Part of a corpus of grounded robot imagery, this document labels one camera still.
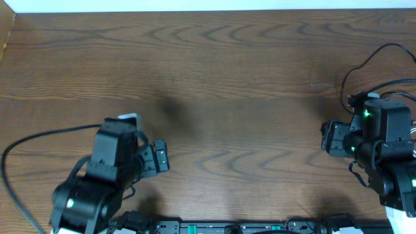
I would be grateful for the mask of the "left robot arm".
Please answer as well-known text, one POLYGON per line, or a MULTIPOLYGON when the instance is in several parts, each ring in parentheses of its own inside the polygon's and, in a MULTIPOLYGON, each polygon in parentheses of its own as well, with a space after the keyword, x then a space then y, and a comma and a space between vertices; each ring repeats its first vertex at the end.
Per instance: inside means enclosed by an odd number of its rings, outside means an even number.
POLYGON ((105 119, 91 156, 80 159, 53 193, 52 233, 108 230, 126 199, 124 192, 169 169, 166 142, 149 142, 139 115, 105 119))

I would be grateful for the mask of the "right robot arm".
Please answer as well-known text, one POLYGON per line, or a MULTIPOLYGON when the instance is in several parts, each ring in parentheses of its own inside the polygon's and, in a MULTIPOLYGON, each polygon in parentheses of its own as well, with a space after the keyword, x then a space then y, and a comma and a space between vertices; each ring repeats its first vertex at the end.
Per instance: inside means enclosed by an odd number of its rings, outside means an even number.
POLYGON ((415 232, 415 141, 411 111, 401 101, 377 94, 350 97, 350 122, 328 120, 320 128, 321 148, 332 157, 348 157, 368 181, 359 182, 379 195, 393 233, 415 232))

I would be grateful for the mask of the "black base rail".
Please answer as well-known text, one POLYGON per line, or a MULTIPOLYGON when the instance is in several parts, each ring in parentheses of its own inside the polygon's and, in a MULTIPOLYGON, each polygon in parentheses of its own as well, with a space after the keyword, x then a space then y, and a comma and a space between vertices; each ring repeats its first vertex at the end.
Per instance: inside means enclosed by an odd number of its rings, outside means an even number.
POLYGON ((360 222, 349 214, 334 214, 316 220, 294 216, 278 221, 183 221, 179 218, 149 218, 131 211, 109 223, 105 233, 131 234, 393 234, 385 222, 360 222))

